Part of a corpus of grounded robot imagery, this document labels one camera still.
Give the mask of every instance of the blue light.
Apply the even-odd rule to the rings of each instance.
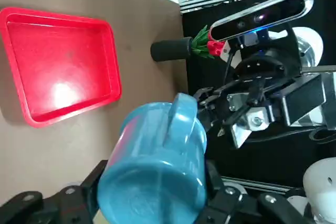
[[[258,31],[267,29],[267,28],[269,28],[269,27],[271,27],[271,26],[265,26],[265,27],[262,26],[262,27],[259,27],[259,28],[254,29],[254,30],[252,30],[252,31],[249,31],[247,34],[256,33],[256,32],[258,32]]]

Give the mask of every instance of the blue cup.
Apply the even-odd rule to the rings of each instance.
[[[128,115],[98,185],[112,224],[193,223],[206,203],[206,134],[196,100],[178,94]]]

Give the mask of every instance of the red flower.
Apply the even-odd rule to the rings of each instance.
[[[209,54],[219,57],[221,55],[225,42],[208,41],[206,45],[209,49]]]

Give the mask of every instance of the camera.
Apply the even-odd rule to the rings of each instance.
[[[220,19],[210,27],[213,40],[228,40],[247,33],[279,25],[308,13],[314,0],[268,0]]]

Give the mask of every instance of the mug handle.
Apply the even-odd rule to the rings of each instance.
[[[165,148],[183,153],[193,132],[197,116],[197,101],[187,94],[179,93],[168,113]]]

